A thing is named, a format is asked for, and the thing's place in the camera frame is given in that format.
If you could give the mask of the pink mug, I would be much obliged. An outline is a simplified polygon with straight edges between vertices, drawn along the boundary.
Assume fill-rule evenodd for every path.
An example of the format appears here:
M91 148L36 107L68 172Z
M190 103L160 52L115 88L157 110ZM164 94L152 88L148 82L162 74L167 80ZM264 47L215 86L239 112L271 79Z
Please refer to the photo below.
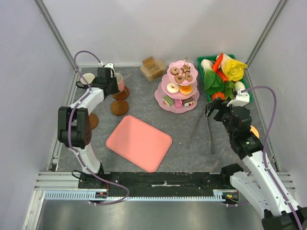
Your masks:
M124 91L125 84L124 84L123 76L120 73L115 73L115 76L116 76L119 92Z

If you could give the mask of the black mug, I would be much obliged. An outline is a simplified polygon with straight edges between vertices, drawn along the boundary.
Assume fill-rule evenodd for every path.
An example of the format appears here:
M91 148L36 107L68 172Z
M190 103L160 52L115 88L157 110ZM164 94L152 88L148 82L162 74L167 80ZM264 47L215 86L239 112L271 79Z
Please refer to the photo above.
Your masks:
M88 85L91 85L94 79L94 74L85 73L81 76L80 80L76 82L76 86L80 89L88 89Z

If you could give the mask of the metal serving tongs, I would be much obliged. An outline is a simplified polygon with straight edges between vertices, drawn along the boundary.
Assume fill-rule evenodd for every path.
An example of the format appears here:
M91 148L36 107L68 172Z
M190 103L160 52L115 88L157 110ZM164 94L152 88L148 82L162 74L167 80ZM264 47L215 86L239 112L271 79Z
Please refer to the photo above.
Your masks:
M194 133L196 132L197 128L199 127L201 118L203 116L205 117L205 120L206 120L206 130L207 130L207 133L208 133L209 139L210 139L210 153L211 153L211 155L215 155L216 151L215 151L215 143L214 143L214 138L213 138L213 130L212 130L210 118L207 116L207 108L206 107L202 110L201 114L199 115L199 118L198 118L198 120L197 120L197 122L196 122L196 124L193 128L191 135L190 135L190 141L192 140Z

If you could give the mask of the small orange glazed donut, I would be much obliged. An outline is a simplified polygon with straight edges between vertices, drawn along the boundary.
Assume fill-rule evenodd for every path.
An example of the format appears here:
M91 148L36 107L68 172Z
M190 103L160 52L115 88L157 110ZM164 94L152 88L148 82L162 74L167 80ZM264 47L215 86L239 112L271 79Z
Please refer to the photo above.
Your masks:
M191 85L180 85L179 90L182 95L190 95L193 92L193 87Z

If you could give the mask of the green layered cake slice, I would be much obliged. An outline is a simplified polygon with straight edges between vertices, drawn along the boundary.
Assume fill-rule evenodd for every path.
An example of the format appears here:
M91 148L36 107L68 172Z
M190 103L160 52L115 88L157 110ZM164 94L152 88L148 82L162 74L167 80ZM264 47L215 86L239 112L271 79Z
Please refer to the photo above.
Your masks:
M163 97L163 103L166 104L167 106L171 107L174 104L174 100L169 97L168 95Z

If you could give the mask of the small chocolate nut donut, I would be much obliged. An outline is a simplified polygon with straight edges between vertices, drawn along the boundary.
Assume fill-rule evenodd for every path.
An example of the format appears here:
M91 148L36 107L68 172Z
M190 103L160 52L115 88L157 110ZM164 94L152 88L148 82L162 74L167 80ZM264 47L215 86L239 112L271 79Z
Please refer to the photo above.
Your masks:
M179 74L180 74L180 69L177 68L177 67L173 67L173 68L171 69L171 74L172 74L172 75L179 75Z

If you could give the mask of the heart shaped cookie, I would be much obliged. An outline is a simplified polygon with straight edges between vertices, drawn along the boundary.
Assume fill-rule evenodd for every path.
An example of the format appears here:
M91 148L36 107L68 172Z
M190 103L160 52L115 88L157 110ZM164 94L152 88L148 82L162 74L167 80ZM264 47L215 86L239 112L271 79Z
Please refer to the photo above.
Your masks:
M175 75L174 77L175 77L175 81L178 84L181 84L185 80L185 77L183 75Z

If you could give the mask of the star shaped cookie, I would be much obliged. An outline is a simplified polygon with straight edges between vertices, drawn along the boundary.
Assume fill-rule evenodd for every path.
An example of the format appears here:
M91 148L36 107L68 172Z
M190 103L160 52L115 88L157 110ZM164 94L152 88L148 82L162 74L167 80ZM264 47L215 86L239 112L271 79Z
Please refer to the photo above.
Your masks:
M185 73L190 73L190 66L189 65L183 65L183 67L181 68L182 72Z

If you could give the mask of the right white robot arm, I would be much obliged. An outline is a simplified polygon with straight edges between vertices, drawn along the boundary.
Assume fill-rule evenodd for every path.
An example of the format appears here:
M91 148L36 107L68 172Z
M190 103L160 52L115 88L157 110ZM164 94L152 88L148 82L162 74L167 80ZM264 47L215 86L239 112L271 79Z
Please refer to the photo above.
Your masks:
M305 230L307 209L293 198L263 153L261 141L251 131L250 111L229 106L220 98L206 104L205 116L214 110L214 119L223 123L232 150L253 175L250 178L238 164L225 166L221 169L221 186L238 190L258 212L265 230Z

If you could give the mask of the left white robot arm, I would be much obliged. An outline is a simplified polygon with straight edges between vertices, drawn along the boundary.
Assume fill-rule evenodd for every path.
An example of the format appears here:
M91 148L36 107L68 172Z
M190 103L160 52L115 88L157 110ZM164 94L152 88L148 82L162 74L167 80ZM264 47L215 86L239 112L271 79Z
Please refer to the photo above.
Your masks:
M58 110L58 140L74 153L82 172L90 174L89 183L101 188L106 177L100 173L101 163L91 146L89 115L107 96L118 93L119 89L116 73L111 66L99 67L92 82L83 80L85 93L73 104Z

